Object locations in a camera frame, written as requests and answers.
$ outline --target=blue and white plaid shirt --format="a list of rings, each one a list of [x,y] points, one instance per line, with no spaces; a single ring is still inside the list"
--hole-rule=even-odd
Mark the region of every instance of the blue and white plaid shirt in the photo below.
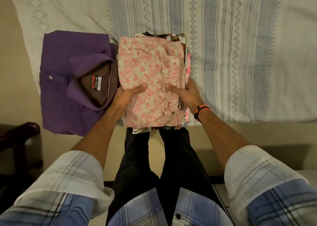
[[[230,208],[242,225],[317,225],[317,192],[305,178],[256,146],[235,152],[225,169]],[[87,225],[104,213],[114,193],[88,153],[63,154],[15,204],[0,225]],[[173,225],[232,225],[212,200],[186,189],[178,195]],[[167,225],[153,188],[124,205],[109,225]]]

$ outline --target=leg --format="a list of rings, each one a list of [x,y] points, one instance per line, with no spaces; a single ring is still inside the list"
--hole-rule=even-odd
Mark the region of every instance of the leg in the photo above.
[[[159,132],[164,141],[165,163],[157,190],[168,224],[172,223],[180,187],[207,197],[221,207],[207,172],[191,147],[188,131],[181,128]]]
[[[149,138],[149,132],[132,134],[132,128],[126,129],[125,153],[113,183],[115,196],[108,209],[106,225],[123,205],[156,187],[159,181],[149,165]]]

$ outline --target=wristband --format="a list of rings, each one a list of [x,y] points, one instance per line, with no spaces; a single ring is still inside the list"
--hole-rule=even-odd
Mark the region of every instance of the wristband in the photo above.
[[[210,110],[210,108],[207,105],[201,105],[201,106],[197,106],[197,110],[196,113],[194,114],[194,118],[199,121],[201,123],[201,121],[198,118],[198,115],[200,114],[201,111],[208,109]]]

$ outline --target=clothing label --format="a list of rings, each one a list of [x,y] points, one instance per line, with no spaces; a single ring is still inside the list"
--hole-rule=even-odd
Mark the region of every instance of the clothing label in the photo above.
[[[91,89],[101,91],[101,76],[91,75]]]

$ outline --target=floor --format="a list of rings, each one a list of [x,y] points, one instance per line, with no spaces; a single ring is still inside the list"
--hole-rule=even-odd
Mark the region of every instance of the floor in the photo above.
[[[0,124],[19,125],[27,121],[42,125],[40,95],[33,80],[22,30],[12,0],[0,0]],[[293,169],[317,168],[317,123],[230,123],[253,144]],[[222,175],[212,145],[201,126],[188,128],[191,144],[209,175]],[[110,141],[104,179],[114,180],[124,153],[125,128],[117,126]],[[81,137],[58,135],[42,129],[44,168],[67,152]],[[164,148],[158,132],[149,141],[151,169],[160,176]]]

